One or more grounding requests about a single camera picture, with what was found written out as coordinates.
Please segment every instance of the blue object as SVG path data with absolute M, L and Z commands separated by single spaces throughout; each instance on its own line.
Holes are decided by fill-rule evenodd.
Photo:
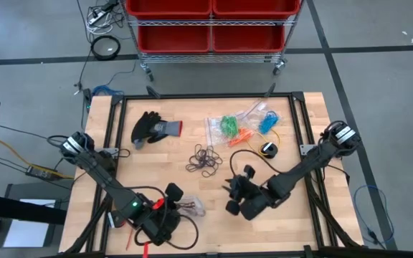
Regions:
M 278 122 L 279 118 L 277 113 L 274 111 L 269 111 L 265 115 L 265 118 L 259 124 L 259 132 L 261 134 L 269 133 L 270 129 Z
M 378 189 L 376 186 L 369 186 L 369 185 L 360 186 L 358 189 L 356 189 L 355 194 L 353 195 L 353 206 L 354 206 L 354 208 L 355 208 L 355 210 L 356 210 L 356 213 L 357 213 L 358 216 L 359 216 L 359 219 L 360 219 L 361 222 L 363 222 L 363 224 L 366 226 L 368 232 L 371 232 L 372 230 L 371 230 L 371 228 L 368 226 L 368 224 L 364 221 L 361 213 L 360 213 L 359 210 L 358 210 L 358 207 L 356 206 L 356 195 L 358 194 L 359 190 L 361 190 L 361 189 L 363 189 L 363 188 L 372 188 L 372 189 L 375 189 L 375 190 L 377 190 L 377 191 L 384 197 L 385 214 L 386 214 L 386 218 L 390 221 L 391 235 L 390 235 L 390 237 L 389 237 L 388 239 L 384 240 L 383 242 L 379 242 L 379 243 L 381 243 L 381 244 L 386 244 L 386 243 L 390 242 L 390 240 L 392 240 L 393 237 L 394 237 L 394 225 L 393 225 L 393 222 L 392 222 L 391 219 L 390 219 L 390 216 L 388 215 L 388 208 L 386 207 L 386 195 L 385 195 L 385 193 L 384 193 L 382 190 Z M 368 241 L 368 242 L 372 243 L 372 244 L 376 244 L 376 243 L 374 243 L 374 240 L 367 239 L 366 237 L 363 237 L 363 239 L 364 239 L 365 241 Z
M 122 90 L 113 90 L 106 85 L 100 85 L 93 89 L 92 96 L 104 95 L 123 95 Z

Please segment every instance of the red plastic bin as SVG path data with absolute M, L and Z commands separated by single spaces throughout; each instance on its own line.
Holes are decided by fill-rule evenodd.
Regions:
M 297 14 L 300 0 L 213 0 L 218 19 L 287 19 Z
M 145 53 L 208 52 L 209 27 L 140 26 L 138 46 Z
M 208 19 L 212 0 L 127 0 L 127 12 L 138 19 Z
M 213 50 L 215 52 L 271 53 L 283 50 L 283 26 L 215 26 Z

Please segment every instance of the wooden tabletop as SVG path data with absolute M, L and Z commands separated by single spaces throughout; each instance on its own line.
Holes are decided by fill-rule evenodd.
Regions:
M 225 179 L 231 178 L 229 168 L 230 155 L 239 149 L 249 149 L 246 143 L 240 143 L 233 148 L 226 145 L 215 146 L 224 163 L 217 174 L 204 178 L 201 171 L 189 173 L 185 166 L 190 156 L 194 154 L 194 146 L 202 144 L 206 147 L 207 140 L 204 129 L 204 119 L 221 117 L 240 110 L 246 110 L 257 99 L 183 99 L 183 100 L 131 100 L 125 114 L 122 146 L 131 151 L 129 158 L 120 158 L 117 179 L 124 186 L 156 186 L 164 190 L 168 183 L 174 182 L 185 196 L 199 197 L 206 209 L 204 217 L 193 217 L 199 226 L 199 242 L 187 251 L 181 251 L 162 244 L 159 247 L 151 245 L 149 254 L 178 254 L 204 252 L 271 252 L 302 250 L 306 244 L 317 249 L 313 231 L 313 223 L 308 206 L 308 197 L 303 180 L 299 181 L 291 197 L 277 209 L 267 208 L 252 221 L 243 216 L 232 216 L 225 210 L 229 200 L 228 193 L 221 186 L 226 186 Z M 319 138 L 330 123 L 323 95 L 319 92 L 305 93 L 305 102 L 310 116 L 314 138 Z M 287 98 L 272 97 L 267 100 L 269 107 L 282 120 L 274 127 L 281 138 L 277 156 L 270 163 L 280 171 L 287 171 L 300 162 L 299 147 L 296 143 L 293 122 Z M 95 147 L 103 144 L 106 124 L 110 109 L 110 97 L 94 97 L 86 126 L 88 133 L 95 140 Z M 117 130 L 120 108 L 116 108 L 113 136 Z M 131 131 L 136 121 L 144 111 L 159 112 L 164 120 L 183 120 L 181 137 L 169 136 L 154 144 L 145 144 L 141 150 L 135 150 L 130 140 Z M 307 143 L 305 128 L 298 109 L 299 121 L 302 125 L 304 143 Z M 269 134 L 271 141 L 277 142 L 275 135 Z M 257 148 L 262 145 L 262 139 L 255 135 L 250 143 Z M 251 165 L 256 170 L 255 183 L 262 183 L 273 174 L 265 163 L 251 153 L 239 153 L 234 157 L 235 171 L 242 171 L 245 165 Z M 332 160 L 331 165 L 342 168 L 339 160 Z M 78 169 L 76 177 L 84 173 Z M 331 212 L 340 225 L 353 240 L 362 244 L 361 232 L 351 201 L 345 176 L 336 169 L 326 168 L 325 179 Z M 70 205 L 62 235 L 60 251 L 66 250 L 84 229 L 92 210 L 95 193 L 95 182 L 84 175 L 74 184 Z M 160 198 L 160 194 L 151 190 L 142 190 L 152 200 Z M 323 236 L 328 243 L 326 223 L 321 216 Z M 95 238 L 95 249 L 99 247 L 101 224 L 98 224 Z M 110 229 L 106 254 L 142 254 L 143 247 L 138 247 L 131 240 L 128 250 L 125 250 L 130 227 L 125 225 L 119 229 Z M 173 233 L 171 242 L 182 247 L 189 246 L 195 237 L 193 226 L 181 220 Z M 140 242 L 147 238 L 140 235 Z

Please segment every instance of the concrete floor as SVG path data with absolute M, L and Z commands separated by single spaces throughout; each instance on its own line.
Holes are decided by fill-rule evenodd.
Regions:
M 330 47 L 413 45 L 413 1 L 313 1 Z M 95 0 L 80 3 L 86 8 L 95 5 Z M 113 33 L 130 36 L 125 29 Z M 121 43 L 121 54 L 135 53 L 131 40 Z M 307 5 L 289 47 L 321 47 Z M 0 59 L 82 57 L 87 53 L 75 1 L 0 0 Z M 413 51 L 345 53 L 333 58 L 377 186 L 387 195 L 398 249 L 413 251 Z M 160 93 L 263 92 L 276 82 L 276 90 L 281 92 L 322 92 L 331 120 L 345 120 L 325 55 L 288 54 L 287 59 L 290 63 L 279 77 L 272 76 L 271 64 L 152 64 L 156 77 L 152 86 Z M 134 62 L 90 62 L 83 85 L 93 88 L 106 83 L 114 73 L 130 70 Z M 82 97 L 73 95 L 76 88 L 72 85 L 82 66 L 82 62 L 0 65 L 0 125 L 42 135 L 69 135 L 79 130 Z M 133 74 L 119 75 L 111 87 L 134 95 L 145 94 L 146 85 L 150 83 L 137 63 Z M 0 138 L 43 166 L 54 166 L 60 158 L 43 140 L 1 128 Z M 0 156 L 13 159 L 1 146 Z M 364 185 L 357 155 L 344 158 L 343 165 L 351 175 L 353 193 Z M 60 170 L 70 175 L 74 172 L 66 163 Z M 37 179 L 0 166 L 0 196 L 9 183 L 31 182 Z M 359 196 L 358 205 L 369 226 L 379 233 L 366 192 Z M 5 250 L 0 257 L 54 254 L 55 245 L 58 243 L 36 254 Z

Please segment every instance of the power strip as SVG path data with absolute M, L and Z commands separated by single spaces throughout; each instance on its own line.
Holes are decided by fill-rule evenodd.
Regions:
M 99 19 L 103 18 L 106 14 L 107 14 L 106 11 L 100 11 L 100 12 L 97 14 L 97 17 L 96 17 L 96 18 L 91 18 L 91 19 L 88 21 L 88 24 L 89 24 L 89 25 L 93 25 L 95 22 L 98 22 Z

